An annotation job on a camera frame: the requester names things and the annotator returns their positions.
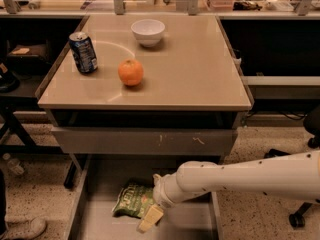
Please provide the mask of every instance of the white sneaker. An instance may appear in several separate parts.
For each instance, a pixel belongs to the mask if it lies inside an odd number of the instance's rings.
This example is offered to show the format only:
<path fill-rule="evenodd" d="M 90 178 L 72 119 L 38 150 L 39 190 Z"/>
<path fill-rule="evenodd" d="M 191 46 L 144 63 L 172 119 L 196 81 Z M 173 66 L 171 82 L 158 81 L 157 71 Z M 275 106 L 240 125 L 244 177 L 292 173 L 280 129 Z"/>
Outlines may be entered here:
<path fill-rule="evenodd" d="M 19 223 L 16 226 L 9 228 L 1 240 L 14 240 L 14 239 L 34 239 L 41 235 L 46 229 L 47 223 L 44 219 L 35 218 L 31 221 Z"/>

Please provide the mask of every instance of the floor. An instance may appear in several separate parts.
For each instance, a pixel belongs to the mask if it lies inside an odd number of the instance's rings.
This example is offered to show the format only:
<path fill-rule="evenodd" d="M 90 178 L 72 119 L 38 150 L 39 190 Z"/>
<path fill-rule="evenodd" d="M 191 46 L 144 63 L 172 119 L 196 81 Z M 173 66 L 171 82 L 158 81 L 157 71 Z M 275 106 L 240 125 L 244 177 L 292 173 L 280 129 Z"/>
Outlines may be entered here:
<path fill-rule="evenodd" d="M 286 122 L 248 121 L 246 127 L 239 128 L 239 137 L 225 163 L 261 159 L 271 148 L 288 153 L 309 151 L 306 143 L 310 135 L 301 123 Z M 49 124 L 28 123 L 24 127 L 38 144 L 56 144 Z M 7 135 L 0 142 L 5 143 L 20 141 L 14 135 Z M 7 182 L 7 221 L 13 223 L 41 216 L 47 220 L 48 227 L 37 239 L 64 239 L 75 197 L 74 190 L 63 186 L 70 159 L 63 155 L 19 155 L 19 158 L 26 169 L 22 177 L 10 174 L 4 161 L 0 160 L 0 169 Z M 294 230 L 288 216 L 300 207 L 301 201 L 229 191 L 217 194 L 223 228 L 220 238 L 223 240 L 318 239 L 320 208 L 317 206 L 312 206 L 305 214 L 306 226 Z"/>

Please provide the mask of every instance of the bottle cap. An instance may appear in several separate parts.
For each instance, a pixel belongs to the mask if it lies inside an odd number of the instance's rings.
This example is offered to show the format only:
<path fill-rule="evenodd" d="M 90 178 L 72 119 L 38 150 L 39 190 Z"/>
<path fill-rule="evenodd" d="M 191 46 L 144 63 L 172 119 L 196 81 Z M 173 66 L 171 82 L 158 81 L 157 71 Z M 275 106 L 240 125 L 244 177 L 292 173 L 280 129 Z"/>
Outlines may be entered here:
<path fill-rule="evenodd" d="M 2 158 L 3 158 L 4 160 L 9 160 L 9 159 L 11 158 L 11 156 L 10 156 L 9 153 L 5 153 L 5 154 L 3 154 Z"/>

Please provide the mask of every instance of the soda can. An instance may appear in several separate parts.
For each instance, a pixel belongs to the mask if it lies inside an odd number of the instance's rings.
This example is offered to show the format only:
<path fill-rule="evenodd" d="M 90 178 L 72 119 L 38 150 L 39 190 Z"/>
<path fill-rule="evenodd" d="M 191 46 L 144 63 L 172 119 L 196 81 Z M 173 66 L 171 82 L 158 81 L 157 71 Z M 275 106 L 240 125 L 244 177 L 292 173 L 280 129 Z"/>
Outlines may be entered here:
<path fill-rule="evenodd" d="M 80 73 L 91 73 L 98 68 L 97 56 L 91 38 L 86 33 L 72 33 L 69 36 L 69 45 Z"/>

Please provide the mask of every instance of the countertop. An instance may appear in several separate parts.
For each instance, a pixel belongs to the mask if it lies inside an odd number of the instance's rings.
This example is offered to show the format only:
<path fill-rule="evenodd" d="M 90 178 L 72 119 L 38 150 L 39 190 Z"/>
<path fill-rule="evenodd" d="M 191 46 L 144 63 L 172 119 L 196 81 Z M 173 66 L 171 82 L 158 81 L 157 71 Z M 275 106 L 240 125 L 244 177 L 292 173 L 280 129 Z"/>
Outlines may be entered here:
<path fill-rule="evenodd" d="M 153 48 L 134 39 L 136 20 L 158 19 L 164 38 Z M 98 69 L 76 68 L 71 51 L 39 100 L 44 109 L 246 111 L 251 108 L 217 19 L 212 14 L 92 14 L 83 28 L 93 41 Z M 144 78 L 124 86 L 117 73 L 127 58 L 138 59 Z"/>

